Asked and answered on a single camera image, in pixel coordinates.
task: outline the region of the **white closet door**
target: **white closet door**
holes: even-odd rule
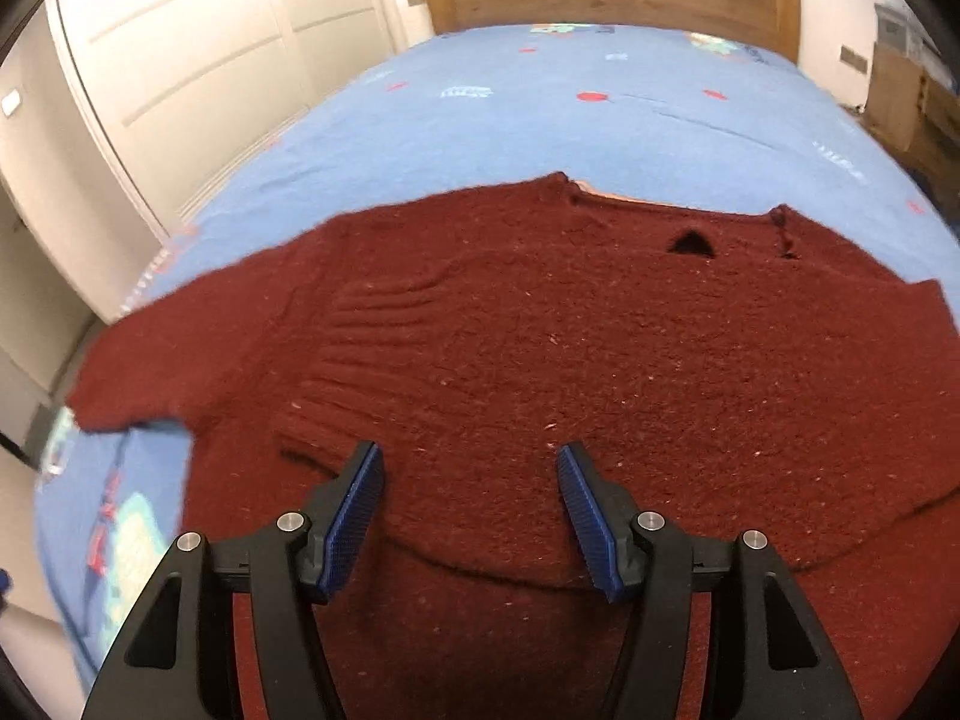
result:
[[[376,1],[59,0],[59,8],[104,133],[173,231],[277,130],[387,55]],[[360,28],[338,31],[342,20]],[[325,25],[333,27],[318,48]]]
[[[378,0],[281,1],[319,98],[390,55]]]

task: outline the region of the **hole in sweater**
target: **hole in sweater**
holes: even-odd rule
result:
[[[696,230],[688,230],[670,245],[673,254],[696,254],[698,257],[716,257],[710,242]]]

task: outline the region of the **blue bedspread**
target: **blue bedspread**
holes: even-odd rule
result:
[[[957,240],[793,65],[702,35],[597,25],[470,30],[367,71],[243,166],[131,303],[337,213],[554,170],[691,208],[787,203],[907,281],[939,279],[960,317]],[[189,449],[176,424],[93,436],[69,413],[48,447],[38,549],[88,685],[176,533]]]

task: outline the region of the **metal screw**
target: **metal screw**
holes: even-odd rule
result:
[[[644,512],[637,517],[637,525],[645,531],[659,531],[666,525],[666,520],[662,514],[656,512]]]
[[[743,535],[743,543],[751,549],[763,549],[767,545],[767,538],[760,531],[747,531]]]
[[[280,514],[280,519],[277,519],[277,528],[285,533],[296,531],[302,525],[304,525],[304,516],[300,512],[286,512],[286,514]]]
[[[203,538],[200,538],[200,534],[191,531],[190,533],[184,533],[176,540],[176,547],[181,552],[193,552],[200,546],[201,541],[203,541]]]

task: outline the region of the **red sweater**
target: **red sweater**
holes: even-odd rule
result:
[[[213,539],[384,447],[381,514],[320,613],[354,720],[596,714],[625,617],[560,504],[573,439],[690,533],[768,533],[888,720],[960,622],[957,362],[935,282],[790,209],[551,175],[343,215],[203,276],[107,330],[71,406],[88,430],[182,420],[184,528]]]

